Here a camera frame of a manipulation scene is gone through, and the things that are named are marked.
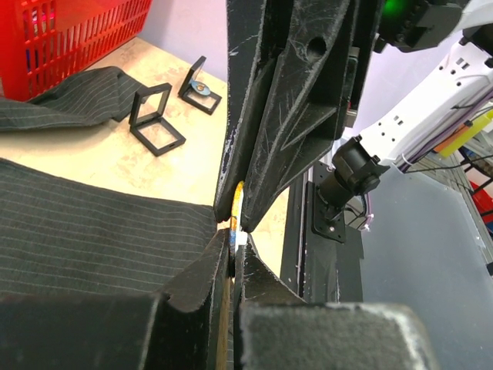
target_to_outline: red plastic basket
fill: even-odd
[[[152,0],[3,0],[0,96],[25,101],[142,30]]]
[[[478,185],[471,181],[471,185],[473,189],[478,189]],[[486,193],[486,190],[479,190],[475,195],[472,196],[472,200],[475,202],[476,208],[480,214],[487,212],[489,210],[493,210],[493,199]],[[483,216],[483,221],[485,224],[489,224],[493,222],[493,214],[489,214],[487,216]]]

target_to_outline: black metal plate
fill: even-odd
[[[361,302],[363,288],[360,263],[364,258],[361,232],[348,227],[344,243],[315,234],[309,226],[312,224],[314,188],[310,185],[313,184],[307,183],[299,294],[310,303]]]
[[[312,210],[312,231],[322,237],[326,237],[333,241],[339,241],[344,243],[346,241],[346,223],[344,220],[344,212],[340,213],[340,216],[332,222],[327,222],[324,218],[325,215],[325,203],[321,197],[317,195],[317,185],[325,180],[330,173],[330,167],[322,162],[318,162],[313,167],[314,182],[309,186],[314,188],[313,197],[313,210]]]

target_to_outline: bolt hole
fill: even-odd
[[[310,62],[315,62],[317,59],[324,56],[327,51],[327,45],[325,40],[321,37],[315,37],[308,42],[307,46],[307,58]]]

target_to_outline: beige countertop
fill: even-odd
[[[164,116],[186,137],[185,144],[154,157],[129,132],[127,117],[90,128],[3,133],[0,157],[96,187],[212,205],[226,132],[226,83],[201,72],[200,80],[223,97],[209,116],[177,96],[190,65],[141,39],[132,39],[91,68],[104,66],[118,66],[146,86],[173,85]],[[150,99],[144,109],[156,107],[156,101]],[[260,256],[277,275],[287,196],[286,190],[253,232]]]

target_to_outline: gray striped cloth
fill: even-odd
[[[117,193],[0,159],[0,295],[155,291],[215,232],[212,207]]]
[[[116,67],[79,72],[27,103],[0,98],[0,131],[119,122],[130,113],[141,86]]]

